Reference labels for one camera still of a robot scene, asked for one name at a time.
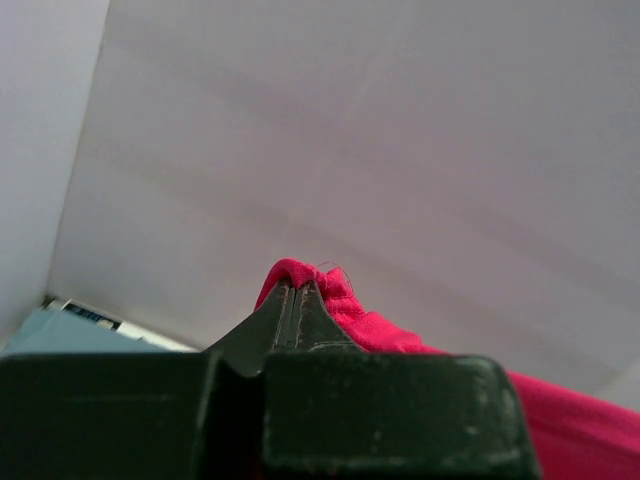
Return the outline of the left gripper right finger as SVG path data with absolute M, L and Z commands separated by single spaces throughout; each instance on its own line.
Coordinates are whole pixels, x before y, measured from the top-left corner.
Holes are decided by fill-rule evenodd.
M 268 479 L 536 479 L 504 369 L 483 356 L 368 353 L 296 289 L 262 371 Z

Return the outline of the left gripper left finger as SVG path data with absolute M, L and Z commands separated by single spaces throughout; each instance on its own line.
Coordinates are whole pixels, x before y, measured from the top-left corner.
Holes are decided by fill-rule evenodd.
M 1 360 L 5 479 L 257 479 L 261 372 L 290 318 L 282 281 L 201 353 L 20 353 Z

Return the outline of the red t shirt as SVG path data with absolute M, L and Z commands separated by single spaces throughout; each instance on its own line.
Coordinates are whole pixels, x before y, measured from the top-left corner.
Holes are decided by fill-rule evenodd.
M 329 315 L 369 352 L 441 352 L 381 314 L 365 310 L 339 268 L 323 272 L 297 259 L 281 259 L 266 276 L 256 305 L 285 279 L 296 288 L 315 282 Z M 508 375 L 524 407 L 545 479 L 639 477 L 637 412 L 518 372 Z

